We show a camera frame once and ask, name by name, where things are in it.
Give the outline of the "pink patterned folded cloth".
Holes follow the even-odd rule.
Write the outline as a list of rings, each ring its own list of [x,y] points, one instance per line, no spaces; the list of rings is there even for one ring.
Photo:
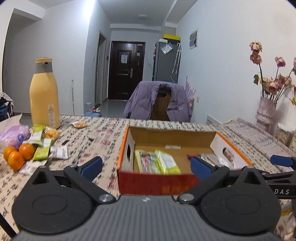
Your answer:
[[[241,118],[219,125],[236,134],[267,158],[272,155],[295,157],[295,153],[262,128]]]

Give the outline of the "green snack packet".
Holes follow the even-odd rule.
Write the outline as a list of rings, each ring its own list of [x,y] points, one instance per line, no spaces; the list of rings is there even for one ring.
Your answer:
[[[31,136],[28,139],[28,144],[30,145],[43,145],[43,131],[46,126],[44,125],[33,125],[31,128]]]
[[[37,147],[36,152],[34,153],[34,156],[32,158],[32,161],[47,160],[50,153],[50,148],[53,142],[54,140],[52,138],[43,139],[43,144]]]

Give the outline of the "orange cardboard snack box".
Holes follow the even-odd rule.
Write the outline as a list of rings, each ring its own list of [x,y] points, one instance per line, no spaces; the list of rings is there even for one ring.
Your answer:
[[[211,172],[193,160],[205,156],[210,166],[233,170],[252,165],[219,132],[157,130],[128,126],[117,162],[119,192],[125,195],[177,195]]]

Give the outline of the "yellow box on refrigerator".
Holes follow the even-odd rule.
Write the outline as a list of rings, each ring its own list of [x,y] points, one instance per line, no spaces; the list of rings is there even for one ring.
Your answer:
[[[163,39],[166,39],[168,41],[175,41],[175,42],[181,41],[181,38],[179,36],[174,36],[174,35],[169,35],[169,34],[164,34]]]

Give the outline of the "orange cracker packet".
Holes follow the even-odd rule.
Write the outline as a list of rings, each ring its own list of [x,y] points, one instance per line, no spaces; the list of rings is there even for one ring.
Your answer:
[[[61,132],[54,128],[50,128],[48,126],[45,127],[44,130],[44,137],[45,138],[51,138],[51,139],[57,139],[60,136]]]

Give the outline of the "purple tissue pack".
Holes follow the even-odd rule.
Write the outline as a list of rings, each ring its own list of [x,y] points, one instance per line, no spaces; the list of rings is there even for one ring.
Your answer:
[[[14,147],[19,149],[23,141],[30,137],[30,130],[25,125],[14,125],[8,128],[7,131],[1,133],[1,153],[6,147]]]

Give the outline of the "pink textured vase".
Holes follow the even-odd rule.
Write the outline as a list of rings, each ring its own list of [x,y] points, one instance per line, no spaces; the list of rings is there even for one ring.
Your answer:
[[[260,97],[258,109],[256,111],[256,125],[270,133],[274,124],[277,103],[267,97]]]

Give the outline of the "red blue candy wrapper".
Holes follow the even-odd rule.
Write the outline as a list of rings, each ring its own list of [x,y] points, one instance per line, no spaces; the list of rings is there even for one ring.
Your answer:
[[[187,155],[187,159],[191,160],[192,158],[196,157],[196,155]]]

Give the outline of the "blue step stool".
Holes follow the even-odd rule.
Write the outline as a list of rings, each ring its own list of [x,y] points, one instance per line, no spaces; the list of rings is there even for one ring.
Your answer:
[[[93,111],[86,111],[84,115],[88,116],[88,117],[96,118],[96,117],[100,117],[101,113],[96,113]]]

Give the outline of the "dried pink roses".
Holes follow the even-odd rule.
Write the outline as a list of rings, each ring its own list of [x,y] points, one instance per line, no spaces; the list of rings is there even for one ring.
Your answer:
[[[261,88],[261,96],[278,103],[284,96],[292,94],[289,101],[295,105],[295,59],[290,63],[281,56],[276,56],[271,63],[271,70],[263,69],[263,45],[258,41],[249,43],[252,64],[258,67],[258,73],[253,77],[253,83]]]

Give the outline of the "silver snack packet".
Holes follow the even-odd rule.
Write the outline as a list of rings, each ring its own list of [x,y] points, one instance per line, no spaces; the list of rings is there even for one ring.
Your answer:
[[[198,155],[198,157],[204,160],[205,162],[211,164],[212,166],[224,165],[231,170],[235,169],[235,165],[232,162],[222,157],[216,156],[215,154],[200,154]]]

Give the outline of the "wooden chair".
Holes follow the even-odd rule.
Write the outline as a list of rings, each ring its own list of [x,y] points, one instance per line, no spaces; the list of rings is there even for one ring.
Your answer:
[[[167,108],[171,100],[171,91],[167,89],[160,89],[156,101],[152,107],[151,120],[169,121]]]

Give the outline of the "purple puffer jacket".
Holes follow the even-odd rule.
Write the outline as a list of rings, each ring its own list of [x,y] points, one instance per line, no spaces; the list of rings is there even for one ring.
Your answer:
[[[135,120],[190,122],[191,116],[184,87],[164,81],[141,81],[123,112]]]

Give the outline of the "small orange snack packet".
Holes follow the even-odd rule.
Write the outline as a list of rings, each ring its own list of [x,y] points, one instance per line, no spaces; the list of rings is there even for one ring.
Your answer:
[[[88,124],[86,124],[85,122],[82,122],[82,121],[75,121],[75,122],[71,123],[71,125],[77,129],[88,127]]]

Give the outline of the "dark entrance door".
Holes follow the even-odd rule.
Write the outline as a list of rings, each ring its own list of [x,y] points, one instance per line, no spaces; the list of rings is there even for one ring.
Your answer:
[[[111,42],[108,99],[129,100],[143,79],[144,53],[144,42]]]

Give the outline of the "orange mandarin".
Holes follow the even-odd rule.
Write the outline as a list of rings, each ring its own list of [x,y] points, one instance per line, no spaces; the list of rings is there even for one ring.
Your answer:
[[[23,156],[18,152],[18,151],[13,151],[10,153],[9,158],[8,158],[8,165],[14,170],[14,171],[19,171],[25,161],[23,159]]]
[[[30,144],[21,144],[18,151],[25,161],[30,161],[36,152],[36,148]]]
[[[16,148],[15,148],[15,147],[12,147],[12,146],[8,146],[8,147],[6,147],[6,148],[4,149],[4,151],[3,151],[4,159],[5,159],[6,161],[8,161],[10,154],[11,154],[12,152],[15,152],[15,151],[16,151]]]

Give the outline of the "yellow thermos bottle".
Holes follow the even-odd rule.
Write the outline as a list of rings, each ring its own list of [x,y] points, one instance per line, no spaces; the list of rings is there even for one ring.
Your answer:
[[[60,127],[58,87],[53,75],[51,58],[36,59],[29,96],[33,124],[58,129]]]

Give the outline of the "white snack packet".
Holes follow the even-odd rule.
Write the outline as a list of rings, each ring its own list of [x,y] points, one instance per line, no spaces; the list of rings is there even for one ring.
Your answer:
[[[69,158],[67,146],[60,146],[50,148],[49,159],[67,160]]]

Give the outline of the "brown white packet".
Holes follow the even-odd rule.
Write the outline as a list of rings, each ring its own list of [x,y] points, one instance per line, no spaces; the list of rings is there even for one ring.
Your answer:
[[[162,174],[155,153],[136,150],[134,157],[140,173]]]

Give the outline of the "wall electrical panel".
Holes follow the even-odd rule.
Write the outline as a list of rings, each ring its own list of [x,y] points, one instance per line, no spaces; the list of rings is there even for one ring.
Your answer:
[[[189,38],[190,49],[194,49],[198,47],[198,39],[199,39],[199,29],[196,29],[190,34],[190,38]]]

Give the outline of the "white packet near mandarins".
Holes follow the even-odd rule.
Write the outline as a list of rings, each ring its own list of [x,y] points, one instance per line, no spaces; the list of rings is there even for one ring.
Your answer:
[[[18,171],[19,174],[31,176],[40,166],[45,166],[48,160],[43,161],[27,161]]]

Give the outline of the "grey refrigerator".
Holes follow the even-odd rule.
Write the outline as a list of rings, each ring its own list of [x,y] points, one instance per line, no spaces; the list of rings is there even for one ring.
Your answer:
[[[156,42],[152,81],[178,83],[181,52],[180,43]]]

